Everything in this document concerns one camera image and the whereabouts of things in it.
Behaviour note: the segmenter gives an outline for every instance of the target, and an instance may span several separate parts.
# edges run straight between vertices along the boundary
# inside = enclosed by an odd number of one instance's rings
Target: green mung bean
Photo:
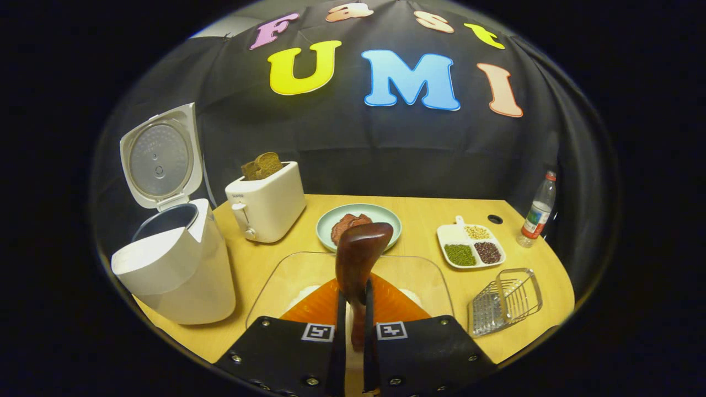
[[[473,256],[471,247],[463,244],[446,244],[443,246],[448,259],[459,266],[475,266],[476,257]]]

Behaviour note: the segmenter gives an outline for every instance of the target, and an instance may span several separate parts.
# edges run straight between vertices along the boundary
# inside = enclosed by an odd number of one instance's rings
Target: wooden handle
[[[370,270],[392,236],[393,227],[389,223],[368,223],[346,230],[338,242],[336,280],[353,308],[351,344],[356,352],[363,350],[365,342],[365,290]]]

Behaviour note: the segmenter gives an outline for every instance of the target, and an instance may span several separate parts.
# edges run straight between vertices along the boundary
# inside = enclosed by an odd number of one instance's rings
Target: red bean
[[[476,248],[476,251],[478,251],[478,255],[481,257],[483,263],[496,263],[500,261],[502,257],[500,251],[498,251],[498,247],[491,242],[477,242],[473,244],[473,246]]]

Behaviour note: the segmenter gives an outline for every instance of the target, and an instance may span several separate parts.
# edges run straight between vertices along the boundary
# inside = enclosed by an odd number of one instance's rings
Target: light blue plate
[[[395,245],[397,239],[400,238],[402,222],[400,222],[400,219],[394,212],[373,204],[347,204],[323,214],[323,216],[319,218],[318,223],[316,223],[316,235],[319,241],[333,252],[336,252],[336,246],[331,240],[331,229],[333,229],[333,225],[338,223],[347,213],[355,216],[360,216],[360,214],[364,213],[373,222],[387,222],[392,225],[393,237],[390,239],[390,244],[385,248],[385,251]]]

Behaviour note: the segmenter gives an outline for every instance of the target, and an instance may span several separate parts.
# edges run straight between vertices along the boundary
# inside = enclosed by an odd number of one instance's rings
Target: soybean
[[[466,226],[465,229],[466,229],[466,233],[468,233],[468,237],[471,237],[474,240],[482,240],[482,239],[489,239],[490,238],[490,234],[488,233],[488,231],[482,227]]]
[[[443,246],[449,261],[459,266],[476,266],[476,257],[471,247],[463,244],[446,244]]]

